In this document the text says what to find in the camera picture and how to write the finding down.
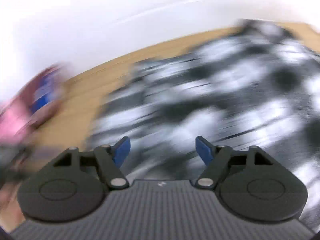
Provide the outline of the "black white plaid shirt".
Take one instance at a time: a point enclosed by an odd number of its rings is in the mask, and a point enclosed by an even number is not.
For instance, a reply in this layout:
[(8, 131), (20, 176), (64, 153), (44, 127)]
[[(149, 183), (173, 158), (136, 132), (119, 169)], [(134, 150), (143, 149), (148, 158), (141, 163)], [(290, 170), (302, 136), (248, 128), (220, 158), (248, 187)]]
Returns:
[(319, 230), (319, 53), (271, 22), (186, 54), (133, 65), (93, 122), (88, 148), (127, 136), (122, 171), (134, 179), (195, 179), (195, 138), (244, 150), (257, 145), (308, 189), (304, 224)]

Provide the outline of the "maroon blue printed garment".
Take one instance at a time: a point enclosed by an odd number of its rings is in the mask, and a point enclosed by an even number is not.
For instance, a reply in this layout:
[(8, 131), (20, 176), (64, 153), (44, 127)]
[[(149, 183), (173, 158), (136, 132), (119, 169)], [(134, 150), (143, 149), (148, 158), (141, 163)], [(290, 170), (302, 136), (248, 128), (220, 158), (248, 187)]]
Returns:
[(65, 96), (65, 65), (52, 64), (33, 77), (22, 96), (30, 112), (29, 124), (38, 128), (59, 110)]

